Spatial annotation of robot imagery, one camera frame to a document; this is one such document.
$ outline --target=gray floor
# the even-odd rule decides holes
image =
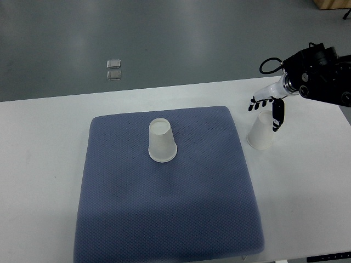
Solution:
[[[2,0],[0,101],[264,77],[263,60],[308,42],[351,54],[346,11],[312,0]],[[107,81],[114,58],[122,79]]]

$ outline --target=upside-down plastic cup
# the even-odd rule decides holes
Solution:
[[[258,150],[269,148],[274,135],[272,127],[272,111],[262,111],[246,136],[248,143]]]
[[[177,154],[171,124],[163,118],[154,119],[149,126],[149,155],[159,163],[172,160]]]

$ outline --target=textured fabric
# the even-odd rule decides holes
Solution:
[[[169,120],[176,157],[153,161],[149,124]],[[226,107],[94,118],[75,263],[193,261],[263,250],[261,219]]]

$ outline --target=blue mat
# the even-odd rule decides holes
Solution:
[[[169,120],[176,157],[153,161],[149,124]],[[74,262],[195,261],[263,250],[261,219],[226,107],[94,118]]]

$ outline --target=robotic hand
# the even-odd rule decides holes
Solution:
[[[273,71],[263,71],[263,65],[277,60],[280,66]],[[257,110],[260,103],[266,106],[273,102],[273,131],[276,132],[284,122],[284,101],[287,96],[300,94],[306,99],[328,102],[351,107],[351,55],[339,57],[334,47],[309,43],[290,58],[281,61],[278,58],[266,59],[259,67],[262,74],[271,74],[283,70],[278,82],[257,92],[251,99],[249,111]]]

